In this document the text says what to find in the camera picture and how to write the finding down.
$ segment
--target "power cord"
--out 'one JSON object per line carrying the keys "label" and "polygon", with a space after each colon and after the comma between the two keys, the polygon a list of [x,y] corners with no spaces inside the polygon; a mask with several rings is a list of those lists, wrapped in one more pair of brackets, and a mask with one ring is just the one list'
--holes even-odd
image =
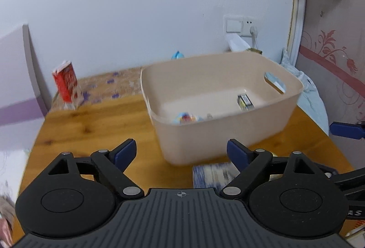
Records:
{"label": "power cord", "polygon": [[252,39],[253,39],[253,46],[259,50],[259,47],[257,45],[257,35],[258,35],[258,30],[256,28],[256,26],[251,26],[250,27],[250,34],[252,36]]}

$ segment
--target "white paper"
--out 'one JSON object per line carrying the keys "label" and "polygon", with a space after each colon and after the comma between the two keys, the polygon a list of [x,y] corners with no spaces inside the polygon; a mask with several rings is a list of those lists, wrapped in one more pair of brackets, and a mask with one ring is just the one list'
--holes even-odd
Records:
{"label": "white paper", "polygon": [[229,44],[229,48],[232,52],[245,51],[250,49],[251,46],[241,39],[241,37],[235,33],[226,34],[226,41]]}
{"label": "white paper", "polygon": [[28,157],[29,153],[23,149],[0,150],[0,195],[9,197],[13,203],[19,195]]}

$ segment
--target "small object on table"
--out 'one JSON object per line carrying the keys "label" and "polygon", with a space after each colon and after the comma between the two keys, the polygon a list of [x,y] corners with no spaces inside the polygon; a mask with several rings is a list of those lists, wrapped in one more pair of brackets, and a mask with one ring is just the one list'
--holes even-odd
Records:
{"label": "small object on table", "polygon": [[77,84],[72,63],[70,61],[64,61],[52,72],[52,75],[56,82],[58,92],[63,99],[65,109],[75,110],[78,108],[83,101],[83,97],[80,86]]}
{"label": "small object on table", "polygon": [[193,187],[215,187],[220,191],[239,174],[232,162],[198,165],[193,167]]}

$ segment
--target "table surface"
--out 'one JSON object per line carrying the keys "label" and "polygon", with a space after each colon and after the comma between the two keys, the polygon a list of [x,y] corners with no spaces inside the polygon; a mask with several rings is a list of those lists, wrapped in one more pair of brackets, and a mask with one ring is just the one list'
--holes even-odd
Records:
{"label": "table surface", "polygon": [[[192,165],[176,167],[164,160],[143,97],[132,95],[82,106],[76,111],[49,113],[30,154],[21,191],[62,151],[71,151],[75,157],[89,156],[98,149],[112,150],[128,138],[137,142],[137,157],[125,174],[145,193],[149,188],[192,188]],[[278,156],[289,156],[298,150],[340,173],[353,170],[330,138],[299,107],[283,132],[250,147],[256,148]],[[224,161],[228,158],[200,164]],[[343,231],[348,231],[353,223],[346,221]],[[23,231],[16,221],[14,242],[22,236]]]}

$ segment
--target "plastic storage bin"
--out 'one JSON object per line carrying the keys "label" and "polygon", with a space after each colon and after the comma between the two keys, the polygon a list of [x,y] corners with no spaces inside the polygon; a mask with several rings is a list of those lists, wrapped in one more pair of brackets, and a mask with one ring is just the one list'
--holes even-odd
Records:
{"label": "plastic storage bin", "polygon": [[[265,72],[285,84],[285,93],[268,84]],[[141,72],[141,87],[162,153],[175,165],[223,156],[231,138],[249,146],[282,131],[303,90],[282,66],[249,51],[150,65]],[[242,93],[254,109],[241,111]],[[174,123],[182,112],[205,120]]]}

